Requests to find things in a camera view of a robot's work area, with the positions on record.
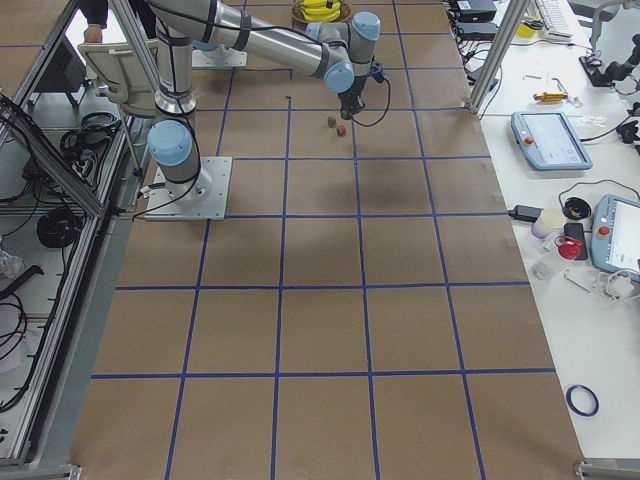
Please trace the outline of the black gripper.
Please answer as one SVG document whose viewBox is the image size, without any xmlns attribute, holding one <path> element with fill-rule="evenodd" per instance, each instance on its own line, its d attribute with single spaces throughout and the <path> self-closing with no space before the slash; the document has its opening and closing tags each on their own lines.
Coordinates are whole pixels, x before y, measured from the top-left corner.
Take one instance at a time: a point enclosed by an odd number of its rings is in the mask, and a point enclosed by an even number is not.
<svg viewBox="0 0 640 480">
<path fill-rule="evenodd" d="M 351 90 L 338 95 L 340 100 L 340 116 L 342 119 L 353 119 L 364 110 L 364 102 L 358 92 Z"/>
</svg>

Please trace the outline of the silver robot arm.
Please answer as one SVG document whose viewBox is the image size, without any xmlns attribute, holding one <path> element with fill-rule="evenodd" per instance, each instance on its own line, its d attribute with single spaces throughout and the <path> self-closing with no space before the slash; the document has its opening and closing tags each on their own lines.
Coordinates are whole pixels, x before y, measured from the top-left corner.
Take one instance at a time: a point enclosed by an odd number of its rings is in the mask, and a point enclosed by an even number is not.
<svg viewBox="0 0 640 480">
<path fill-rule="evenodd" d="M 148 136 L 171 200 L 177 205 L 205 197 L 212 183 L 191 117 L 194 42 L 245 51 L 324 82 L 337 94 L 345 120 L 360 113 L 368 79 L 385 80 L 375 59 L 381 22 L 359 12 L 347 22 L 312 22 L 305 32 L 276 26 L 220 1 L 152 1 L 158 40 L 158 81 L 154 101 L 158 124 Z"/>
</svg>

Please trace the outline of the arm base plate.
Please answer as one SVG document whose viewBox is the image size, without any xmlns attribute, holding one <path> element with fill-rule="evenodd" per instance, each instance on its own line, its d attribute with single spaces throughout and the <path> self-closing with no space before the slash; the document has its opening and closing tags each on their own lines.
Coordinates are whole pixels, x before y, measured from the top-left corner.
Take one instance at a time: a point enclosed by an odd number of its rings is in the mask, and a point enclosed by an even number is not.
<svg viewBox="0 0 640 480">
<path fill-rule="evenodd" d="M 193 187 L 190 183 L 167 183 L 161 168 L 157 167 L 154 182 L 164 186 L 149 194 L 143 218 L 149 221 L 223 220 L 232 163 L 231 157 L 202 157 L 200 174 Z"/>
<path fill-rule="evenodd" d="M 227 70 L 244 69 L 247 65 L 246 52 L 234 50 L 224 45 L 213 50 L 194 48 L 192 52 L 192 68 L 194 70 Z"/>
</svg>

